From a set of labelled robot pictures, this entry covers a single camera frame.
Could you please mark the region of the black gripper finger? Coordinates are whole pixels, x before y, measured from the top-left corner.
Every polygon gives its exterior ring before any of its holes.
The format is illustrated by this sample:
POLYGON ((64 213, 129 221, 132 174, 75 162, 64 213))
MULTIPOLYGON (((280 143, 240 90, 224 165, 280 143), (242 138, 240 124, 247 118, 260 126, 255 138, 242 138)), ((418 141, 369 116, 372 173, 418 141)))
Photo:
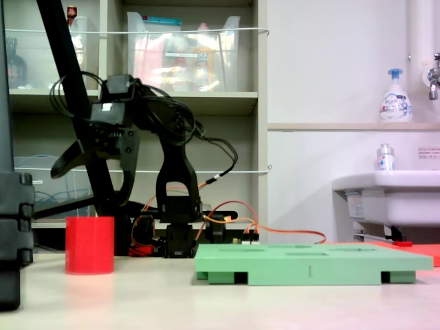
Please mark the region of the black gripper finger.
POLYGON ((70 170, 87 165, 91 157, 91 148, 76 140, 55 162, 50 171, 52 179, 66 175, 70 170))
POLYGON ((120 166, 123 172, 123 182, 119 191, 116 193, 115 202, 118 206, 124 206, 129 201, 131 191, 135 182, 135 170, 137 160, 131 158, 122 158, 120 166))

